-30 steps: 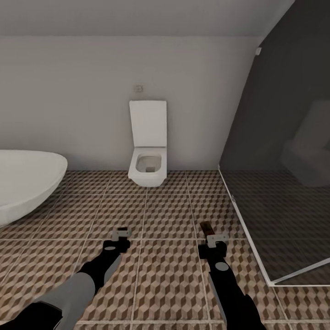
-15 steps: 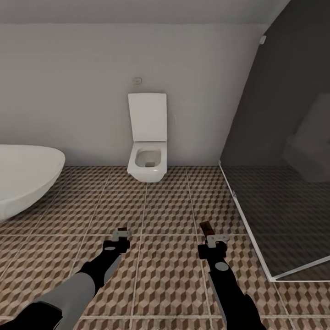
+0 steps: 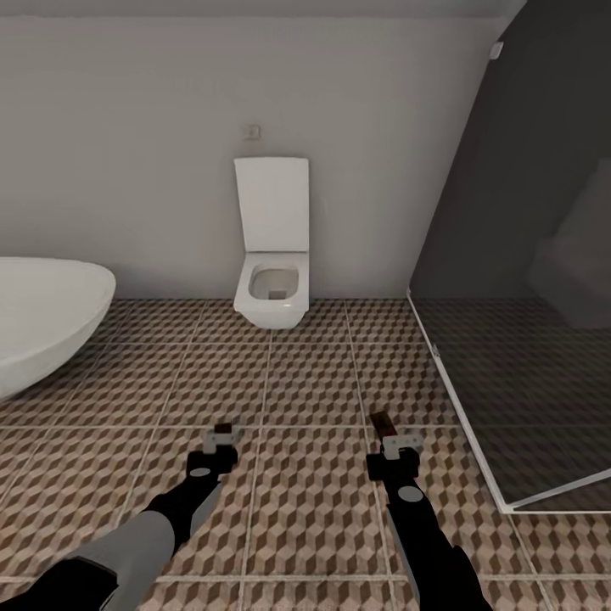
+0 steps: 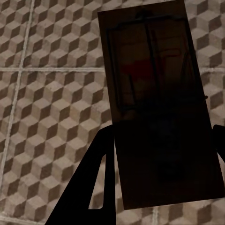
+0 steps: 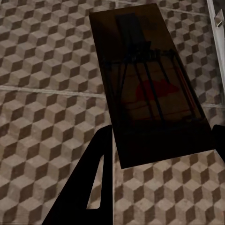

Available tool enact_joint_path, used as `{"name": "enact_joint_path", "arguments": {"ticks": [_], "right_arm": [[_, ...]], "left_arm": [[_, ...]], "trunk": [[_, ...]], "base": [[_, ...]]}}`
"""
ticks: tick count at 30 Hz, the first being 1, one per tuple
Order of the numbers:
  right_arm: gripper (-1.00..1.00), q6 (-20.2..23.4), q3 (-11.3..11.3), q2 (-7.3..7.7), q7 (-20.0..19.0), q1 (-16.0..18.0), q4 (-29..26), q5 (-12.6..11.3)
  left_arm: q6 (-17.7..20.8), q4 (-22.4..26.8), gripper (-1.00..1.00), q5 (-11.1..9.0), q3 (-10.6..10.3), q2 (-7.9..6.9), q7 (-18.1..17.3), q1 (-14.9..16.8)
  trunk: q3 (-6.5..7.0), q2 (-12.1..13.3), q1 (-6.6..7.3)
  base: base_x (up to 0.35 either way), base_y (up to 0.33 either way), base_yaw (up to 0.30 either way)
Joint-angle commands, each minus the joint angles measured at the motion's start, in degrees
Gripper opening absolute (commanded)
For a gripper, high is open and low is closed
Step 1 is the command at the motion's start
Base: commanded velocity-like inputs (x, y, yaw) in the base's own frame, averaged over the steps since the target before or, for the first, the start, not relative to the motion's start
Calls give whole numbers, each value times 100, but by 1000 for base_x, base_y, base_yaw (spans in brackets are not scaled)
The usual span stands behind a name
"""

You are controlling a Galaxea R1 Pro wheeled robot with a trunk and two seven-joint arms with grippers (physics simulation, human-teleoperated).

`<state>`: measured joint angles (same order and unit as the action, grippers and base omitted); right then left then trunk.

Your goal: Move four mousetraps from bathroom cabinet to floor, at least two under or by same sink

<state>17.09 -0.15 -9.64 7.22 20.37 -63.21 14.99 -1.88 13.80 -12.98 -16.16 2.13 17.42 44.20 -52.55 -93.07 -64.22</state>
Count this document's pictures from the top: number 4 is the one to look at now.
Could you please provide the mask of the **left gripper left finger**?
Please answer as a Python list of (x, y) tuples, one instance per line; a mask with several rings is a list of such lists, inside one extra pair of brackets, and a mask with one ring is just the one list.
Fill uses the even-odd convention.
[[(88, 209), (105, 154), (103, 207)], [(45, 225), (116, 225), (113, 125), (99, 130)]]

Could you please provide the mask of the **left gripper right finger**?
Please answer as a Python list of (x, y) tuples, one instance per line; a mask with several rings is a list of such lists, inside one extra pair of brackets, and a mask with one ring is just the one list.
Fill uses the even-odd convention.
[(225, 162), (225, 126), (216, 124), (213, 126), (212, 131), (217, 152)]

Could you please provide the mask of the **mousetrap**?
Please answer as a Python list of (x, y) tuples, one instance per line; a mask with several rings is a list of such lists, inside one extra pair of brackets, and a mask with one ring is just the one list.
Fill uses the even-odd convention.
[(184, 0), (97, 15), (124, 210), (225, 198)]

